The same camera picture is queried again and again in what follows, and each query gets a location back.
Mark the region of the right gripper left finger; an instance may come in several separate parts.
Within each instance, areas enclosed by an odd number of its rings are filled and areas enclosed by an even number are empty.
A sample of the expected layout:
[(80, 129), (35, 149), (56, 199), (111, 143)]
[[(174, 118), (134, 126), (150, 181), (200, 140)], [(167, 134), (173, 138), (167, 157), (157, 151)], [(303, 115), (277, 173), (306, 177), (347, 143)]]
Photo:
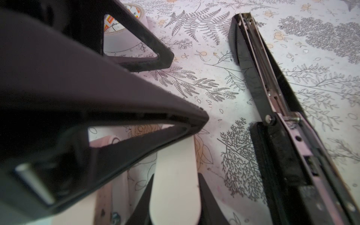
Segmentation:
[(135, 211), (127, 221), (126, 225), (152, 225), (150, 217), (150, 198), (152, 193), (153, 177), (151, 177)]

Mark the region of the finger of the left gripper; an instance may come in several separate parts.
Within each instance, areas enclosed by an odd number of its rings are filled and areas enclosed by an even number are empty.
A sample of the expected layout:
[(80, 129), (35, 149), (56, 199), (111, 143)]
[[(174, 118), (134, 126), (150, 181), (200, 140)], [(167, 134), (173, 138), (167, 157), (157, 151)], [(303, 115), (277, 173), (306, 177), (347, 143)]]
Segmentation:
[(1, 222), (63, 212), (208, 122), (202, 108), (103, 58), (103, 118), (1, 116)]
[(129, 70), (130, 72), (151, 71), (169, 68), (174, 54), (167, 48), (145, 25), (133, 16), (119, 1), (105, 1), (105, 13), (113, 16), (124, 25), (136, 38), (146, 44), (156, 57), (118, 57), (105, 56), (105, 58)]

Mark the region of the black stapler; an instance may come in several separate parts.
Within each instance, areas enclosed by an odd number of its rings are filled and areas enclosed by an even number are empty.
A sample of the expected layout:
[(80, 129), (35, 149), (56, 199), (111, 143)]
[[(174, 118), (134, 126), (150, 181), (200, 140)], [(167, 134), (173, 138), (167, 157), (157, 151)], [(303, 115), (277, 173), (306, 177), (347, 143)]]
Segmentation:
[(359, 224), (359, 208), (250, 13), (233, 16), (229, 45), (261, 117), (250, 135), (273, 224)]

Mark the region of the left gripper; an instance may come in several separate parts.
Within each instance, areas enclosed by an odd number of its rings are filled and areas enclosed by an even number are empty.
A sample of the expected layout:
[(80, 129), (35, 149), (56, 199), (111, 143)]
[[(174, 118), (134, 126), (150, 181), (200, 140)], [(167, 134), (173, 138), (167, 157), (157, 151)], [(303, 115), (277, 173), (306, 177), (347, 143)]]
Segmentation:
[(104, 117), (104, 6), (1, 2), (1, 116)]

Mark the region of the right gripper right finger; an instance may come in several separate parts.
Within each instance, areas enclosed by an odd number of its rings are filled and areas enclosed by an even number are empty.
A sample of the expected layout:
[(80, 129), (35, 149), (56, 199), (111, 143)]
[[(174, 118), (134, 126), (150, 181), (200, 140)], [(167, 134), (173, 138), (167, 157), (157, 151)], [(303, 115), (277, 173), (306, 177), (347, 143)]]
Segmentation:
[(201, 197), (201, 215), (199, 225), (229, 225), (229, 222), (222, 213), (216, 202), (205, 178), (198, 173), (200, 197)]

